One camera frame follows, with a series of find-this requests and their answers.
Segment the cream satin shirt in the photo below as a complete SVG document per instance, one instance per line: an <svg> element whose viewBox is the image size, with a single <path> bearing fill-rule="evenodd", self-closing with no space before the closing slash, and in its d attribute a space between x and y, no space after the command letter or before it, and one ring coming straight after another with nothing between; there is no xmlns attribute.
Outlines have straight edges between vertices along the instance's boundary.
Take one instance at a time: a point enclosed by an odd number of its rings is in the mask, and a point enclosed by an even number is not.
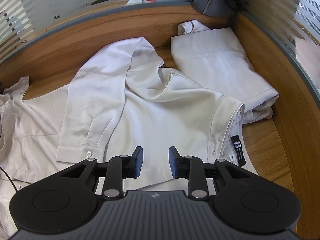
<svg viewBox="0 0 320 240"><path fill-rule="evenodd" d="M98 51L59 89L12 103L17 114L9 175L34 183L87 158L108 161L143 148L138 179L128 190L180 190L168 150L205 163L237 164L244 105L201 87L173 68L165 68L149 42L140 37Z"/></svg>

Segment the folded white shirt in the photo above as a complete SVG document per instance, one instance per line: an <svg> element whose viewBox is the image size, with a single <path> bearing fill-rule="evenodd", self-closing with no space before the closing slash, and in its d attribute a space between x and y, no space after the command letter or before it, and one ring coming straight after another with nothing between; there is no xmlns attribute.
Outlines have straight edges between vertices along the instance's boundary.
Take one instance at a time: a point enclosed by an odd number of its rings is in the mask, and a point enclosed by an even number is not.
<svg viewBox="0 0 320 240"><path fill-rule="evenodd" d="M254 70L231 28L181 23L171 38L171 54L176 67L199 85L244 103L244 124L272 118L279 93Z"/></svg>

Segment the beige garment pile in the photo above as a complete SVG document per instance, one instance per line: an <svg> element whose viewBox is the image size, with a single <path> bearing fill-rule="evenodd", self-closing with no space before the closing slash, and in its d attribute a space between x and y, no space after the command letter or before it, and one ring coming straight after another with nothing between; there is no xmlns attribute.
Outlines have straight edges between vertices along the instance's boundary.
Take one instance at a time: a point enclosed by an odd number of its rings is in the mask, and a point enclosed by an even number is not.
<svg viewBox="0 0 320 240"><path fill-rule="evenodd" d="M9 239L10 235L16 231L9 212L9 202L17 192L17 187L9 176L9 169L5 167L5 161L12 148L17 119L12 103L22 100L28 88L29 77L25 76L10 88L6 88L1 94L1 239Z"/></svg>

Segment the frosted glass desk partition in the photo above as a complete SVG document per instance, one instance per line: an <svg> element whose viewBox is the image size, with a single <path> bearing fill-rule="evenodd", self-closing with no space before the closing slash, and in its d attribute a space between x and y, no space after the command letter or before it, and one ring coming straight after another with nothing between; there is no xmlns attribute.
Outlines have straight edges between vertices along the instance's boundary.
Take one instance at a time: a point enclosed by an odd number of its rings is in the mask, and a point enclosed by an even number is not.
<svg viewBox="0 0 320 240"><path fill-rule="evenodd" d="M260 33L264 32L310 84L301 64L294 59L295 34L306 36L304 27L315 22L319 4L313 0L244 0L244 10L235 17L209 17L186 1L133 3L110 1L108 7L60 22L36 32L33 19L24 16L25 27L15 29L1 43L1 88L20 77L36 82L79 68L101 46L144 36L154 47L167 47L176 27L196 18L210 27L233 25L251 57L261 64L268 57Z"/></svg>

